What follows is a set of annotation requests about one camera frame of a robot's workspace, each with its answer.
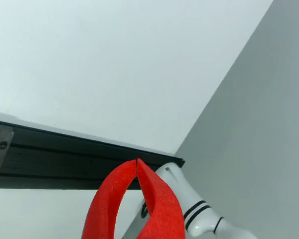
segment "black stripe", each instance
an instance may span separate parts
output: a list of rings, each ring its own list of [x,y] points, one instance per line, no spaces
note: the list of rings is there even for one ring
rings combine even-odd
[[[194,211],[199,205],[203,204],[203,203],[206,203],[206,201],[202,200],[202,201],[199,201],[198,203],[196,203],[194,206],[192,206],[190,209],[187,210],[187,212],[184,214],[184,221],[185,219],[187,218],[187,216],[192,212]]]
[[[214,231],[213,231],[214,234],[216,233],[217,227],[218,227],[220,221],[221,221],[223,218],[224,218],[224,217],[221,217],[221,218],[218,220],[218,223],[216,224],[215,229],[214,229]]]
[[[186,223],[186,230],[188,229],[189,225],[191,224],[191,222],[198,216],[198,214],[200,214],[202,211],[206,210],[207,208],[210,208],[209,205],[206,205],[200,209],[197,210],[197,212],[195,212],[191,217],[190,219],[188,220],[188,222]]]

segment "bolt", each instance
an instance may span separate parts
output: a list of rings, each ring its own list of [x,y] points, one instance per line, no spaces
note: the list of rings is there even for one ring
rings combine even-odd
[[[5,142],[5,141],[2,141],[2,142],[0,143],[0,149],[1,149],[1,150],[4,150],[4,149],[6,149],[6,148],[7,148],[7,146],[8,146],[8,143],[7,143],[7,142]]]

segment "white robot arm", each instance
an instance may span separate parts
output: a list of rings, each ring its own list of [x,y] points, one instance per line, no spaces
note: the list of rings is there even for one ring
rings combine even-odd
[[[175,163],[163,165],[156,173],[176,195],[184,214],[185,228],[192,237],[212,232],[217,239],[257,239],[251,232],[235,227],[217,215],[191,187]],[[148,219],[148,211],[143,201],[123,239],[137,238]]]

